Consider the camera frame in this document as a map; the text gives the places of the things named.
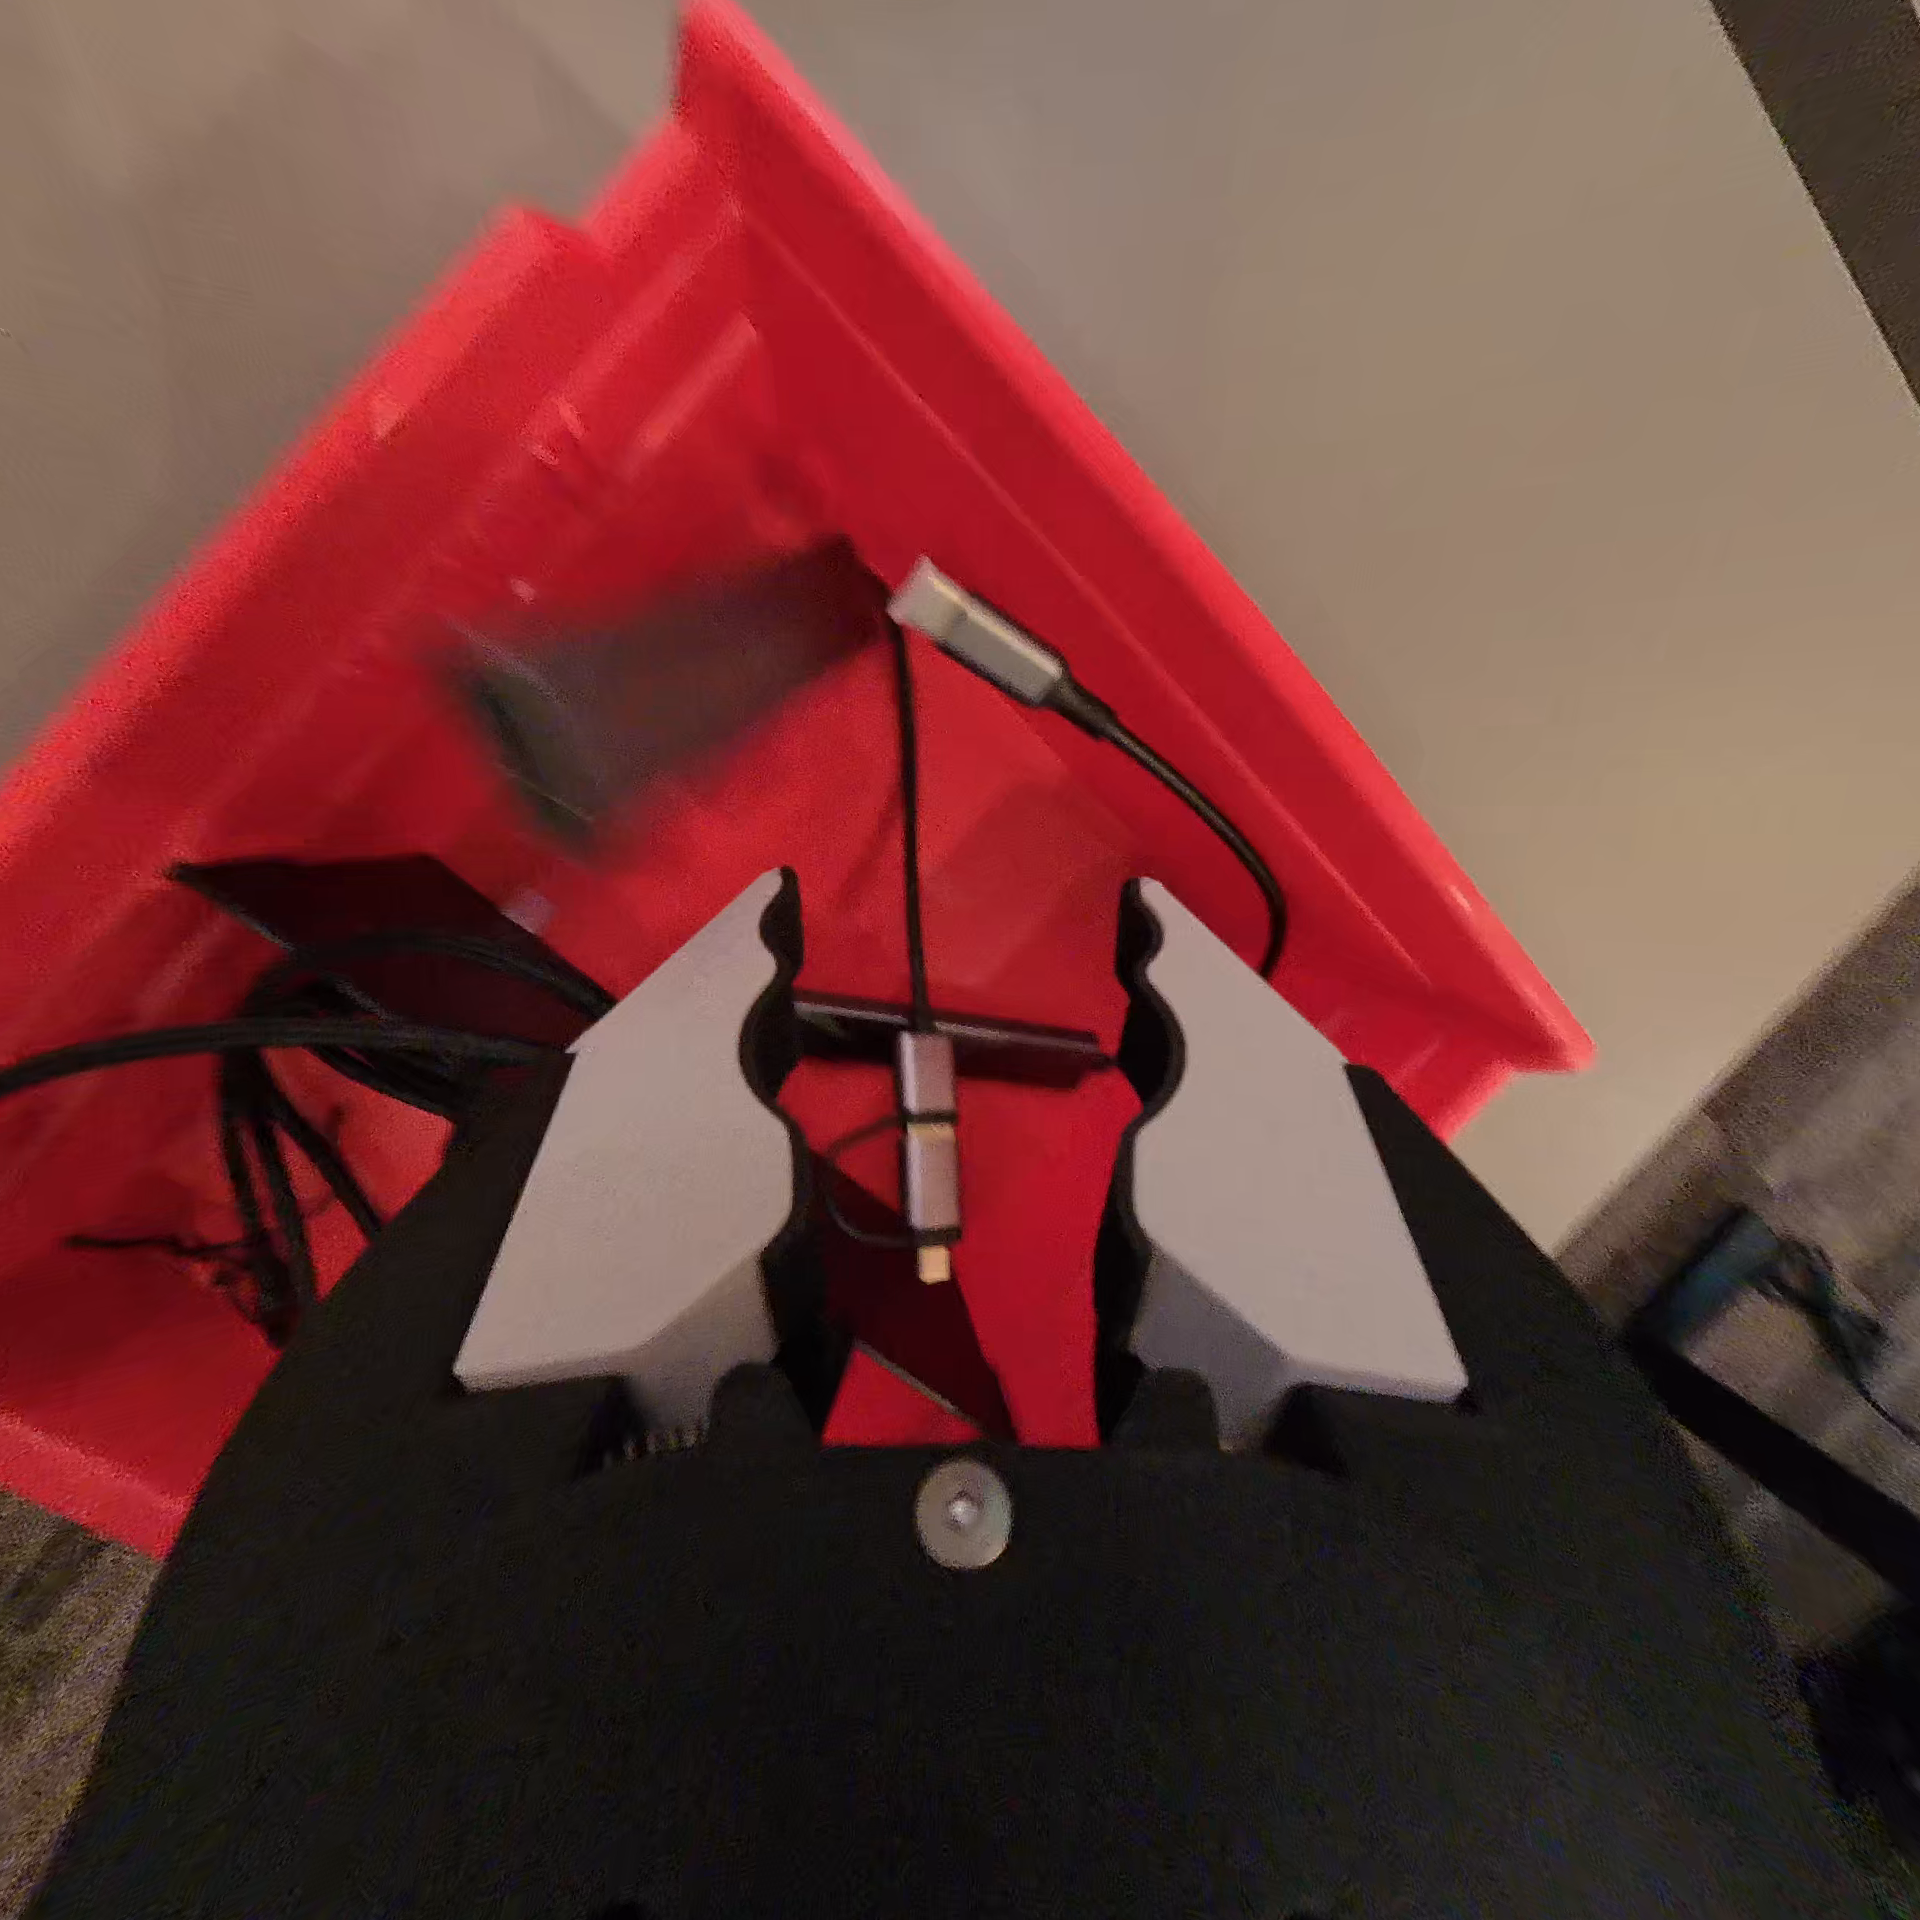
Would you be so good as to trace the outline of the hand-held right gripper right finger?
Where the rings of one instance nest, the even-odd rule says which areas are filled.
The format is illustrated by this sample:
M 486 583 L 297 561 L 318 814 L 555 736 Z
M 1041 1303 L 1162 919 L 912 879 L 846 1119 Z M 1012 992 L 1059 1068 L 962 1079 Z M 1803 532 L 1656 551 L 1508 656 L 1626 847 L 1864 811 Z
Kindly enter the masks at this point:
M 1102 1440 L 1194 1376 L 1260 1448 L 1330 1388 L 1452 1407 L 1467 1368 L 1339 1046 L 1166 885 L 1120 892 L 1117 1068 L 1138 1111 L 1102 1209 Z

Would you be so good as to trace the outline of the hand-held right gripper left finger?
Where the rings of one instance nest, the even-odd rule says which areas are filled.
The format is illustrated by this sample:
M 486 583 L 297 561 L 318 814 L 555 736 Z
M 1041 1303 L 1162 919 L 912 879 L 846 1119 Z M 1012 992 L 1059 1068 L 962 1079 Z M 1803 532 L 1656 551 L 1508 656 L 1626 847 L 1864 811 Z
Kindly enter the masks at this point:
M 800 1057 L 800 879 L 755 877 L 568 1052 L 453 1371 L 469 1390 L 620 1379 L 694 1427 L 738 1364 L 824 1422 L 812 1171 L 780 1105 Z

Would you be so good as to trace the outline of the grey lettered USB hub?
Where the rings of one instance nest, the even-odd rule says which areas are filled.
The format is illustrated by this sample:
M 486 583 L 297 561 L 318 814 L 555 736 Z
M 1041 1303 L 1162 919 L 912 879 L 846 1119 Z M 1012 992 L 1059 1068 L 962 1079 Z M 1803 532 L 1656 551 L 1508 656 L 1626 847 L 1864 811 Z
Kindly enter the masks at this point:
M 600 849 L 641 793 L 733 747 L 866 649 L 892 663 L 905 1012 L 894 1040 L 904 1235 L 920 1283 L 953 1283 L 962 1235 L 956 1052 L 931 995 L 921 712 L 890 590 L 848 539 L 668 595 L 625 627 L 508 639 L 457 630 L 438 677 L 532 820 Z

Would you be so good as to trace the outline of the dark plain USB hub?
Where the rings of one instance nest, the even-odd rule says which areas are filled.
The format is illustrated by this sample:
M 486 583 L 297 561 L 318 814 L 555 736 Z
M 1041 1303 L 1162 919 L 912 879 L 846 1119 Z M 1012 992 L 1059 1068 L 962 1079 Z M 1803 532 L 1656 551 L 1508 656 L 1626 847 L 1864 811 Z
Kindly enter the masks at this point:
M 1160 782 L 1211 829 L 1253 877 L 1266 912 L 1265 953 L 1249 969 L 1180 897 L 1155 879 L 1126 879 L 1117 895 L 1116 969 L 1129 996 L 1117 1054 L 1096 1036 L 998 1014 L 916 1014 L 877 998 L 804 992 L 796 998 L 806 1057 L 894 1065 L 909 1073 L 938 1052 L 950 1072 L 1070 1087 L 1093 1072 L 1126 1072 L 1140 1101 L 1190 1081 L 1216 1104 L 1251 1109 L 1256 1089 L 1307 1070 L 1338 1068 L 1333 1046 L 1256 975 L 1270 975 L 1289 909 L 1277 875 L 1251 837 L 1099 701 L 1068 660 L 928 560 L 892 600 L 896 630 L 923 633 L 942 654 L 1012 701 L 1056 712 Z M 1041 907 L 1060 917 L 1090 901 L 1090 854 L 1073 838 L 1060 789 L 1006 796 L 962 847 L 934 871 L 934 901 L 953 912 L 962 958 L 996 973 L 1033 939 Z

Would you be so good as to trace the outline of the red plastic bin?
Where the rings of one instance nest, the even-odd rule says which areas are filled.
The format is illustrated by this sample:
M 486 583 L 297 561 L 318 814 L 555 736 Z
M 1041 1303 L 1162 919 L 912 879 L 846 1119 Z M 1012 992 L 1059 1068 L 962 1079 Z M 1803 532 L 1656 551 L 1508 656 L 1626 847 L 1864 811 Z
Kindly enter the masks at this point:
M 226 1017 L 265 943 L 179 861 L 434 856 L 617 992 L 738 888 L 800 877 L 802 981 L 905 985 L 885 656 L 678 780 L 584 871 L 436 684 L 454 617 L 538 633 L 843 535 L 921 552 L 1068 660 L 1245 829 L 1280 995 L 1450 1135 L 1593 1045 L 1230 572 L 733 4 L 581 222 L 499 217 L 161 590 L 5 782 L 5 1065 Z M 1120 887 L 1258 958 L 1177 801 L 916 647 L 934 990 L 1110 1040 Z M 1022 1440 L 1096 1443 L 1116 1089 L 979 1087 L 958 1278 Z M 80 1235 L 224 1241 L 210 1063 L 5 1101 L 5 1489 L 168 1555 L 275 1364 L 216 1279 Z

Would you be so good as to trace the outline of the black bin divider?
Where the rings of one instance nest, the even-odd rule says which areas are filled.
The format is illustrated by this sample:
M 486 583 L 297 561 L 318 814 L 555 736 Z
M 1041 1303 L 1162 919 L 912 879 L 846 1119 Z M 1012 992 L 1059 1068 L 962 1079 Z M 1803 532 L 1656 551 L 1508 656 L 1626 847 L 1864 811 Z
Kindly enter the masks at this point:
M 184 861 L 170 877 L 284 950 L 280 973 L 256 985 L 265 1000 L 312 992 L 326 1012 L 549 1045 L 614 1008 L 606 988 L 433 854 Z M 821 1153 L 812 1174 L 827 1328 L 984 1432 L 1012 1438 L 958 1284 L 926 1284 L 908 1251 L 877 1246 L 896 1229 L 877 1195 Z

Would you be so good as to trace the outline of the black thread loop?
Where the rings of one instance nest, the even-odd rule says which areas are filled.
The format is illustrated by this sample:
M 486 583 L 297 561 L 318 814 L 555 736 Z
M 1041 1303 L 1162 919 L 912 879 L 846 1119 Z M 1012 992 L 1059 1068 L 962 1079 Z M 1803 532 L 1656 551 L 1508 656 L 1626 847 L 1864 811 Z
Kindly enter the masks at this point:
M 195 1238 L 170 1232 L 74 1232 L 65 1247 L 76 1255 L 99 1256 L 155 1256 L 200 1270 L 216 1289 L 238 1291 L 256 1284 L 256 1241 Z

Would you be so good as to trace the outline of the black table leg frame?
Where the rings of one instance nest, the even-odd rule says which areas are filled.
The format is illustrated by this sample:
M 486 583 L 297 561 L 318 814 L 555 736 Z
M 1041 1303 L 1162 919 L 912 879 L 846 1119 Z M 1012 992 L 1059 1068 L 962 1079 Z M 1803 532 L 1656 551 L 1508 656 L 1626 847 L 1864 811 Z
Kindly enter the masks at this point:
M 1913 1609 L 1915 1512 L 1693 1359 L 1692 1345 L 1741 1297 L 1794 1313 L 1854 1401 L 1915 1446 L 1915 1423 L 1898 1415 L 1877 1390 L 1877 1368 L 1889 1349 L 1881 1320 L 1844 1297 L 1833 1262 L 1821 1251 L 1776 1232 L 1750 1207 L 1723 1211 L 1698 1247 L 1627 1313 L 1618 1332 L 1620 1349 L 1684 1431 Z

